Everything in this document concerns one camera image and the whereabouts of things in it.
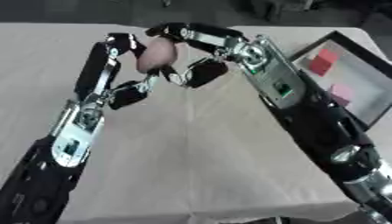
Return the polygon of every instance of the red block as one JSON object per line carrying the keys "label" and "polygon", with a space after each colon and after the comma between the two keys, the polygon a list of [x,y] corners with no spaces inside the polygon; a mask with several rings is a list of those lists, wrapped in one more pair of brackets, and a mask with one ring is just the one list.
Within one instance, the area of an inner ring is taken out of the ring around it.
{"label": "red block", "polygon": [[322,49],[311,61],[309,69],[319,76],[324,76],[333,65],[333,62],[337,59],[338,55],[336,53],[328,51],[327,49]]}
{"label": "red block", "polygon": [[328,89],[328,92],[331,94],[332,98],[343,107],[347,106],[354,96],[353,90],[343,84],[331,85],[331,87]]}

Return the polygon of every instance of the white table surface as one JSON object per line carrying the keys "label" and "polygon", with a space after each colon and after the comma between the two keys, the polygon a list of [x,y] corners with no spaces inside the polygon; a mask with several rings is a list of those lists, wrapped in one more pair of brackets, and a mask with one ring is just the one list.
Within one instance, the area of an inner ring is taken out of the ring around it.
{"label": "white table surface", "polygon": [[[338,30],[385,58],[356,28],[235,29],[250,38],[269,35],[286,55]],[[148,39],[143,28],[110,24],[0,24],[0,30],[3,182],[54,124],[95,41],[108,32]],[[177,67],[203,54],[178,48]],[[121,61],[120,80],[141,79],[131,55]],[[389,161],[391,124],[389,112],[368,132]],[[196,90],[162,79],[149,99],[108,109],[92,152],[63,223],[213,223],[274,215],[328,220],[355,209],[279,127],[236,68]]]}

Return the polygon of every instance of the robotic hand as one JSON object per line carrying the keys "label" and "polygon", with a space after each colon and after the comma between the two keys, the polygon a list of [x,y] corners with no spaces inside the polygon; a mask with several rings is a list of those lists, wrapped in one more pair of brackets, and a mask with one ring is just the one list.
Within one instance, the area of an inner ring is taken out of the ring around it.
{"label": "robotic hand", "polygon": [[237,64],[299,148],[375,223],[392,222],[392,170],[347,110],[297,70],[265,36],[204,24],[161,24],[149,36],[186,42]]}
{"label": "robotic hand", "polygon": [[67,101],[49,135],[32,145],[0,190],[0,223],[57,222],[100,134],[104,106],[119,109],[151,91],[157,69],[142,81],[111,87],[121,67],[118,56],[131,51],[139,58],[145,49],[127,33],[110,33],[94,45],[76,82],[75,99]]}

